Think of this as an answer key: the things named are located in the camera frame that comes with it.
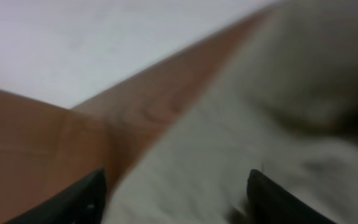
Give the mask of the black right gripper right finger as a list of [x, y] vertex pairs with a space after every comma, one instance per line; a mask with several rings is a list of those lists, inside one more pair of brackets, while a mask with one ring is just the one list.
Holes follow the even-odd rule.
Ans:
[[249, 173], [247, 200], [255, 224], [334, 224], [256, 169]]

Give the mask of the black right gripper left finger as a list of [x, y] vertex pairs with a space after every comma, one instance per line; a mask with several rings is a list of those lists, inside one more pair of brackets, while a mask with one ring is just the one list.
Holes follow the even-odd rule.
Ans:
[[106, 203], [104, 169], [96, 169], [6, 224], [100, 224]]

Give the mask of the khaki green shorts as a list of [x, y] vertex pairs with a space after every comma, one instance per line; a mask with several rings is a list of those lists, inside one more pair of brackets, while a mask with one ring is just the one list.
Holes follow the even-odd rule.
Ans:
[[124, 178], [103, 221], [252, 222], [251, 173], [358, 223], [358, 1], [273, 7]]

